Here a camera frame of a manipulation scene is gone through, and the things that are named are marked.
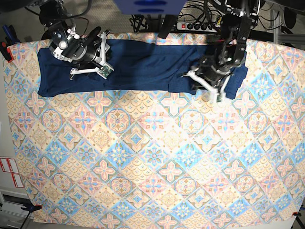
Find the tile pattern fabric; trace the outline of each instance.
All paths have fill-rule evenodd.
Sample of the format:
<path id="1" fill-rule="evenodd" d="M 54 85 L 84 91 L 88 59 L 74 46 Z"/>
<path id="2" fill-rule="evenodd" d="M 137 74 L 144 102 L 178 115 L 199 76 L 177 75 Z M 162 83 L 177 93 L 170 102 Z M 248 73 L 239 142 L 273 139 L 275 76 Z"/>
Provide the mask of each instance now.
<path id="1" fill-rule="evenodd" d="M 203 35 L 111 34 L 158 45 Z M 36 222 L 222 229 L 287 220 L 305 197 L 305 52 L 248 41 L 234 100 L 162 91 L 37 94 L 39 48 L 3 61 L 16 161 Z"/>

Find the patterned tablecloth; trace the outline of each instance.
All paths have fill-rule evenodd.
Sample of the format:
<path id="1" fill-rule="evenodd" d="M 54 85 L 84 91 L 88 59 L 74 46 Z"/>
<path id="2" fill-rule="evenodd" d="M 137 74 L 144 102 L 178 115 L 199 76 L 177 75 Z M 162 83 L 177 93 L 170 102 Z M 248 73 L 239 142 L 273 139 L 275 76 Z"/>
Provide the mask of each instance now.
<path id="1" fill-rule="evenodd" d="M 203 35 L 116 34 L 169 44 Z M 5 92 L 36 222 L 220 229 L 286 220 L 305 197 L 305 52 L 248 41 L 236 99 L 104 91 L 42 98 L 39 48 L 11 46 Z"/>

